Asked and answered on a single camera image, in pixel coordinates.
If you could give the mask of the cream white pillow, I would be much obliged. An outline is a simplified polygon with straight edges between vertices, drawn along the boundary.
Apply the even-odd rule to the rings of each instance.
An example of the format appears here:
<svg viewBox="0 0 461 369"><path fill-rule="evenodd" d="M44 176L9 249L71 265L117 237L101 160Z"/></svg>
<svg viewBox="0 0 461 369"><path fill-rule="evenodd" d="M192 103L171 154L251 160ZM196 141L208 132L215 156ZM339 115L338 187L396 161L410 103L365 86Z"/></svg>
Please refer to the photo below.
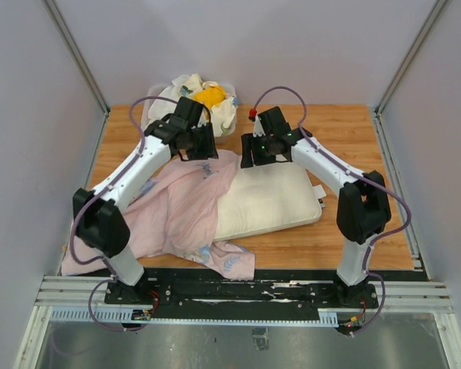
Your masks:
<svg viewBox="0 0 461 369"><path fill-rule="evenodd" d="M322 215L322 185L305 169L276 163L240 169L217 203L215 241L227 241L313 224Z"/></svg>

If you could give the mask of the pink blue printed pillowcase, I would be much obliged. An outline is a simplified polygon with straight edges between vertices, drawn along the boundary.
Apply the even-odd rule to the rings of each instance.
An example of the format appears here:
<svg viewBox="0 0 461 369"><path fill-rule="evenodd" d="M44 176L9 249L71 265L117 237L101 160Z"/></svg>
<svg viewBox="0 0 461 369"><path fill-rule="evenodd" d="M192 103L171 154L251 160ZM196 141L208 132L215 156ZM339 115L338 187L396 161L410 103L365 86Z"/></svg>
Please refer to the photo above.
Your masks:
<svg viewBox="0 0 461 369"><path fill-rule="evenodd" d="M251 280L255 256L229 241L216 241L219 200L228 192L240 156L220 150L216 159L173 160L149 181L148 191L123 213L136 258L172 254L232 280Z"/></svg>

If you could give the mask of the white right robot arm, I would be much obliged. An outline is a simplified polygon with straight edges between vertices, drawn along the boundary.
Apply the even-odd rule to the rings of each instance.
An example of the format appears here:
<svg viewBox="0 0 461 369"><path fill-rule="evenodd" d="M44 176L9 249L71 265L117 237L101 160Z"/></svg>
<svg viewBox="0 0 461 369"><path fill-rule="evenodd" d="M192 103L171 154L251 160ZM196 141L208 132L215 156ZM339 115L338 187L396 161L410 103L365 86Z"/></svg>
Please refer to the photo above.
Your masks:
<svg viewBox="0 0 461 369"><path fill-rule="evenodd" d="M344 237L343 253L333 279L333 299L343 308L360 301L367 288L368 264L376 236L391 219L381 173L366 173L327 150L304 128L291 128L278 107L249 111L254 123L242 135L242 168L277 163L279 158L306 169L337 196L336 223Z"/></svg>

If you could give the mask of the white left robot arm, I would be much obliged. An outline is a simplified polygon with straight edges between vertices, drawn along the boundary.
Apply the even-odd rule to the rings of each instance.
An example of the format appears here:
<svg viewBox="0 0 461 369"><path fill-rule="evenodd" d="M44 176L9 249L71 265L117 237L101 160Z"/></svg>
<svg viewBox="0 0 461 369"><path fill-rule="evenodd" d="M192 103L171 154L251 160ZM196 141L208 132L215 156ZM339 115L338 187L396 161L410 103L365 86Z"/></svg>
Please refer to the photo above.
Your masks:
<svg viewBox="0 0 461 369"><path fill-rule="evenodd" d="M73 224L68 249L74 262L89 265L102 261L114 283L132 304L144 302L149 285L142 281L144 268L128 243L131 236L123 213L143 184L160 167L181 153L189 161L217 158L210 110L202 103L181 97L173 112L146 128L134 123L140 140L129 156L102 183L73 195Z"/></svg>

